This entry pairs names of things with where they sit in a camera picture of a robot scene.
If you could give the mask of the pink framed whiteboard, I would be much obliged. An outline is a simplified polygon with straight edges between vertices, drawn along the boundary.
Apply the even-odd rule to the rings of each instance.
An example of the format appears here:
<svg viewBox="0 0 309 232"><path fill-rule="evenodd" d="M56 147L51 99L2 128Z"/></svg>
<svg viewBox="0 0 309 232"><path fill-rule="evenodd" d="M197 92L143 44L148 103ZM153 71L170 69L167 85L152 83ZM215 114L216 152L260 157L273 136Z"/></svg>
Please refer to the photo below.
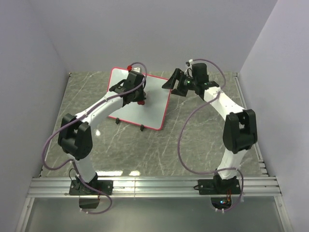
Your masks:
<svg viewBox="0 0 309 232"><path fill-rule="evenodd" d="M166 82L166 78L148 74L144 89L146 94L144 104L132 102L110 114L109 118L118 118L121 122L144 126L156 131L161 130L170 97L170 90L162 88Z"/></svg>

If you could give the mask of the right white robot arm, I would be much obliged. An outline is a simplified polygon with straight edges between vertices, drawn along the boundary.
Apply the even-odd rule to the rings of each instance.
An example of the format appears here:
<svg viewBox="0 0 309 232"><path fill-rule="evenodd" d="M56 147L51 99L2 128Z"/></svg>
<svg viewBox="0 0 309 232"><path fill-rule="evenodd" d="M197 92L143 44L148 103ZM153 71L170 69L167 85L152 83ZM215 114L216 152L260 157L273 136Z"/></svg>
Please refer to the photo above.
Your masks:
<svg viewBox="0 0 309 232"><path fill-rule="evenodd" d="M237 185L237 172L248 150L257 142L256 114L231 100L218 83L209 80L207 65L192 60L187 69L176 68L170 79L162 86L171 93L185 97L194 91L205 104L210 104L223 118L223 143L225 152L214 173L212 189L217 194L228 193Z"/></svg>

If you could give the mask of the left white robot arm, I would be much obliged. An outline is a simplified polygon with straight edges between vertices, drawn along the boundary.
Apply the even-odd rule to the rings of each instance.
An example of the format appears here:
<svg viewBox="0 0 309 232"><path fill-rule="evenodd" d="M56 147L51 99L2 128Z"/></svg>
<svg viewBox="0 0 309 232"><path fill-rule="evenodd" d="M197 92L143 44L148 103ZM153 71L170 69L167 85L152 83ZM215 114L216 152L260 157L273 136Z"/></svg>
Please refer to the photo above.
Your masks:
<svg viewBox="0 0 309 232"><path fill-rule="evenodd" d="M93 148L92 130L111 113L132 103L145 100L146 76L129 71L127 78L109 88L107 93L84 111L66 114L61 121L58 145L72 159L76 179L86 194L98 189L98 175L93 168L90 153Z"/></svg>

